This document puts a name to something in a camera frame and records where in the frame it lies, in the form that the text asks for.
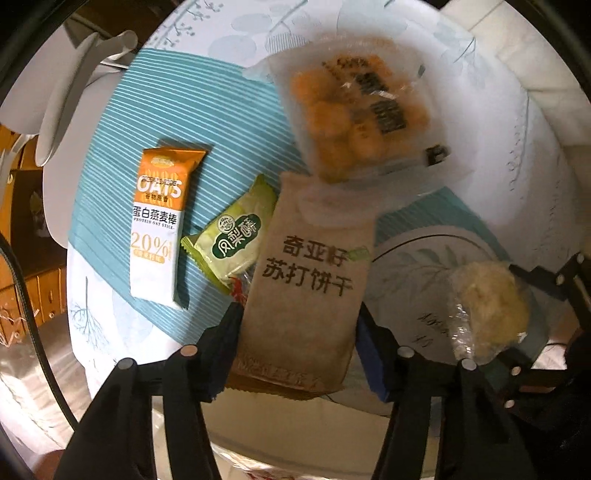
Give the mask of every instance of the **black cable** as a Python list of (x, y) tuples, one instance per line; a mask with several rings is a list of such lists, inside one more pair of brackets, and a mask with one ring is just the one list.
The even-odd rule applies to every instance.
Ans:
[(24, 309), (24, 317), (27, 321), (27, 326), (29, 328), (29, 334), (31, 335), (31, 340), (33, 342), (33, 347), (35, 348), (35, 353), (37, 354), (37, 358), (39, 359), (39, 364), (41, 365), (41, 370), (43, 371), (43, 375), (45, 375), (45, 379), (49, 384), (49, 388), (51, 393), (56, 399), (58, 406), (60, 407), (61, 412), (66, 417), (66, 420), (70, 424), (70, 426), (76, 430), (78, 426), (78, 420), (72, 413), (68, 402), (66, 401), (64, 394), (62, 393), (60, 386), (57, 383), (53, 372), (51, 371), (51, 366), (49, 364), (49, 360), (47, 359), (47, 355), (45, 353), (45, 349), (43, 348), (43, 344), (41, 343), (41, 338), (39, 337), (39, 330), (37, 330), (37, 324), (35, 323), (35, 316), (33, 315), (33, 307), (31, 307), (31, 299), (29, 298), (29, 293), (25, 286), (25, 279), (22, 274), (21, 266), (19, 265), (17, 258), (10, 247), (10, 244), (4, 238), (2, 232), (0, 232), (0, 253), (2, 254), (4, 260), (8, 264), (8, 268), (10, 269), (10, 273), (12, 274), (12, 280), (14, 282), (15, 289), (18, 293), (18, 297), (21, 300), (22, 308)]

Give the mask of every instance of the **clear plastic bag of orange snacks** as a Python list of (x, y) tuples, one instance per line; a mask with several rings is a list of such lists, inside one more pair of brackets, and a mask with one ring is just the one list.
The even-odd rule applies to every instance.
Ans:
[(315, 186), (310, 223), (347, 226), (393, 211), (469, 171), (446, 147), (418, 55), (349, 37), (286, 50), (245, 76), (272, 79)]

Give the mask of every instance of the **round table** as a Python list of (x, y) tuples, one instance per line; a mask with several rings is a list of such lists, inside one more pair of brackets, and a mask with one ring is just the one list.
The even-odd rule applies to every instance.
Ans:
[[(97, 384), (123, 356), (160, 360), (196, 341), (229, 303), (183, 253), (177, 289), (186, 311), (129, 296), (126, 243), (141, 150), (212, 147), (193, 178), (184, 234), (205, 227), (258, 173), (278, 188), (280, 171), (305, 168), (274, 89), (245, 80), (243, 67), (342, 33), (387, 35), (420, 53), (452, 152), (473, 169), (468, 178), (379, 220), (365, 299), (379, 324), (424, 356), (453, 362), (437, 323), (420, 320), (446, 315), (445, 285), (435, 273), (486, 259), (556, 269), (576, 250), (574, 179), (542, 113), (503, 64), (436, 10), (417, 0), (187, 0), (117, 87), (80, 179), (68, 302), (74, 352), (87, 375), (97, 372)], [(546, 299), (538, 303), (541, 312), (549, 311)], [(535, 356), (544, 341), (538, 317), (521, 347)], [(295, 472), (367, 478), (389, 407), (369, 393), (355, 356), (345, 387), (310, 402), (225, 391), (204, 407), (211, 440)], [(426, 472), (434, 455), (430, 450)]]

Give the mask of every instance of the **brown cracker package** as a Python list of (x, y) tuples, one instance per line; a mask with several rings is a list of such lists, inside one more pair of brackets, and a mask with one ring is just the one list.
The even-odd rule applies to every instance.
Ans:
[(229, 387), (300, 399), (341, 388), (355, 345), (375, 222), (339, 229), (308, 225), (297, 193), (309, 181), (281, 175)]

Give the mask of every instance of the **orange and white wrapper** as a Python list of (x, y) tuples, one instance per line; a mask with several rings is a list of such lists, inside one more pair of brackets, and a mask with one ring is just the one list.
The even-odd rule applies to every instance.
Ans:
[(148, 148), (135, 183), (129, 252), (131, 296), (180, 309), (177, 260), (189, 177), (205, 150)]

